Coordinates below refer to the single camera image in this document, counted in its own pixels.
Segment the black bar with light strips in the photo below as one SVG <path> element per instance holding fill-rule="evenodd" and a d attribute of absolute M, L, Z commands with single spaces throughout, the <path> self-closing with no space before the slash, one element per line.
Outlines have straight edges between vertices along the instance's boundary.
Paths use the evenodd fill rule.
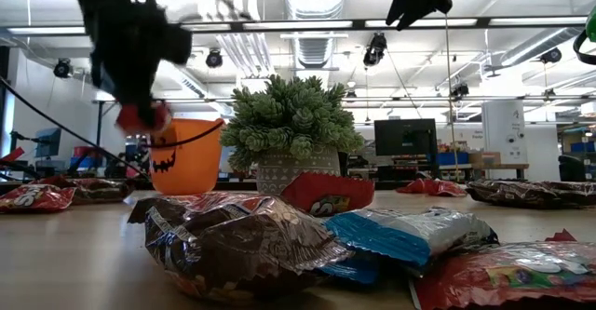
<path fill-rule="evenodd" d="M 492 29 L 492 28 L 558 28 L 582 27 L 585 16 L 541 17 L 478 17 L 430 18 L 415 21 L 411 30 Z M 359 32 L 393 29 L 383 20 L 262 20 L 187 22 L 182 27 L 194 34 L 281 33 L 281 32 Z M 82 36 L 85 29 L 78 25 L 0 26 L 1 36 Z"/>

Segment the potted green succulent plant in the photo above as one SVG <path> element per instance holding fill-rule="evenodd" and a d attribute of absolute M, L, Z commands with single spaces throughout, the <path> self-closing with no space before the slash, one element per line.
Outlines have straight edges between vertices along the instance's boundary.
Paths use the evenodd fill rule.
<path fill-rule="evenodd" d="M 311 76 L 272 75 L 262 91 L 233 91 L 235 116 L 220 142 L 234 152 L 232 169 L 256 167 L 257 191 L 279 195 L 304 172 L 341 174 L 340 154 L 362 147 L 354 116 L 343 107 L 344 85 L 325 87 Z"/>

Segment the red storage bin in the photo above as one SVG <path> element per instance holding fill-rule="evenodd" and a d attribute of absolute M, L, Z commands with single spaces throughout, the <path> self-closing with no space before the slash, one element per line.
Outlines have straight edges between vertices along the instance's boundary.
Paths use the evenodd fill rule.
<path fill-rule="evenodd" d="M 102 158 L 104 153 L 101 149 L 92 146 L 76 146 L 73 149 L 72 159 L 79 158 Z"/>

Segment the black office chair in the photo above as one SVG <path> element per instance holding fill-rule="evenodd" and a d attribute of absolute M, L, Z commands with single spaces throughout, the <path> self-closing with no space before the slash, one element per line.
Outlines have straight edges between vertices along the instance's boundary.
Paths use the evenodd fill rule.
<path fill-rule="evenodd" d="M 558 160 L 560 177 L 563 182 L 584 182 L 586 180 L 585 167 L 580 159 L 570 155 L 560 155 Z"/>

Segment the blue storage box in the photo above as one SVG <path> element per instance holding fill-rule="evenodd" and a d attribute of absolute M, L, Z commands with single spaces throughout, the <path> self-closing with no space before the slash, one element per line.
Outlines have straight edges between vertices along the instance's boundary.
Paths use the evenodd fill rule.
<path fill-rule="evenodd" d="M 454 166 L 469 163 L 468 153 L 466 152 L 447 152 L 438 154 L 438 163 L 440 166 Z"/>

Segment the cardboard box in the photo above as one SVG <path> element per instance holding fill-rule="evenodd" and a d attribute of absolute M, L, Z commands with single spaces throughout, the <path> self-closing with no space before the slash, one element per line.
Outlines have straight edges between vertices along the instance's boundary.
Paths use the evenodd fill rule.
<path fill-rule="evenodd" d="M 500 165 L 499 152 L 474 152 L 468 154 L 468 161 L 472 165 Z"/>

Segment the black metal stand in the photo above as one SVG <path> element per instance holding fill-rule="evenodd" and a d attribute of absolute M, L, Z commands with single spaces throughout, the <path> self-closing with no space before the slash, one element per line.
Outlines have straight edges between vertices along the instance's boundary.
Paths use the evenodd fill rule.
<path fill-rule="evenodd" d="M 115 101 L 95 101 L 97 105 L 97 128 L 95 142 L 106 151 L 119 155 L 126 152 L 127 136 L 116 125 L 120 105 Z"/>

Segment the green plastic bucket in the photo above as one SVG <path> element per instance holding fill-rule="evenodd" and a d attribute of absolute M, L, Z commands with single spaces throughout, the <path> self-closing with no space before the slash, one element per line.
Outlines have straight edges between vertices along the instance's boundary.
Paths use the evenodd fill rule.
<path fill-rule="evenodd" d="M 588 65 L 596 66 L 596 54 L 591 55 L 580 50 L 582 45 L 587 40 L 596 44 L 596 6 L 592 9 L 587 17 L 584 30 L 576 37 L 573 43 L 573 50 L 577 59 Z"/>

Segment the wooden desk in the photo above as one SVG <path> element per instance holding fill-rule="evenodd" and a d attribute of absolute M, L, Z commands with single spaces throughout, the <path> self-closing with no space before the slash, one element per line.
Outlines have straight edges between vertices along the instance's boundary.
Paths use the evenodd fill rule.
<path fill-rule="evenodd" d="M 488 170 L 515 170 L 513 181 L 524 181 L 528 164 L 457 164 L 439 166 L 439 174 L 453 172 L 457 182 L 469 182 L 483 179 Z"/>

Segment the brown Snickers candy bar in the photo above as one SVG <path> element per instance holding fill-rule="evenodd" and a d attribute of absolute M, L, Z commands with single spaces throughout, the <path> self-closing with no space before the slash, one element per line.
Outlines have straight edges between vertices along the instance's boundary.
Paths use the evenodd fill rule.
<path fill-rule="evenodd" d="M 313 217 L 275 195 L 213 192 L 140 200 L 145 247 L 183 293 L 244 305 L 317 285 L 352 256 Z"/>
<path fill-rule="evenodd" d="M 478 180 L 468 182 L 466 192 L 475 201 L 522 209 L 561 209 L 562 200 L 540 182 Z"/>

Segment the white column with signs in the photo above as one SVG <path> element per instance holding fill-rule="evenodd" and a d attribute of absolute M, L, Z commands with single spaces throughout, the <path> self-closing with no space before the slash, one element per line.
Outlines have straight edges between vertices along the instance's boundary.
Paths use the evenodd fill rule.
<path fill-rule="evenodd" d="M 502 164 L 526 164 L 527 141 L 521 100 L 487 101 L 481 107 L 484 150 Z"/>

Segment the black computer monitor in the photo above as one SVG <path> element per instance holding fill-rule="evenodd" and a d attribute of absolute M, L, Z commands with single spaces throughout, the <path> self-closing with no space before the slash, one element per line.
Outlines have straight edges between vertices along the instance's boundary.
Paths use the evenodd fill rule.
<path fill-rule="evenodd" d="M 375 152 L 379 156 L 435 155 L 434 119 L 390 119 L 374 122 Z"/>

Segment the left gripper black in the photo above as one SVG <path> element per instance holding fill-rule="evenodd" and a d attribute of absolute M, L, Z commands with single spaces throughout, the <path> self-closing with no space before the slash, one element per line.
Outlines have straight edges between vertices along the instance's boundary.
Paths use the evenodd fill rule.
<path fill-rule="evenodd" d="M 168 21 L 156 0 L 77 0 L 95 55 L 103 61 L 170 61 L 185 64 L 192 35 L 181 24 Z M 110 94 L 128 112 L 137 108 L 145 127 L 156 126 L 152 86 L 156 66 L 100 68 L 100 90 Z M 135 100 L 133 96 L 135 83 Z"/>

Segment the small dark monitor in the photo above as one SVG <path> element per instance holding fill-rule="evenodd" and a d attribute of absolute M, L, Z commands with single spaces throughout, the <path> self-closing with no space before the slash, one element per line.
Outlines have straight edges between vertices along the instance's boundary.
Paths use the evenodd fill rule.
<path fill-rule="evenodd" d="M 57 156 L 60 152 L 61 129 L 60 128 L 45 128 L 35 133 L 36 143 L 36 157 L 52 157 Z"/>

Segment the silver ventilation duct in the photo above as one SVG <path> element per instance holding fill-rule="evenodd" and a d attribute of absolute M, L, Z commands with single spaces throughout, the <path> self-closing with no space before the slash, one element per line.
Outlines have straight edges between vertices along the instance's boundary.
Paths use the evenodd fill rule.
<path fill-rule="evenodd" d="M 286 0 L 291 20 L 336 20 L 345 0 Z M 297 61 L 305 68 L 323 68 L 334 47 L 331 38 L 299 38 L 293 41 Z"/>

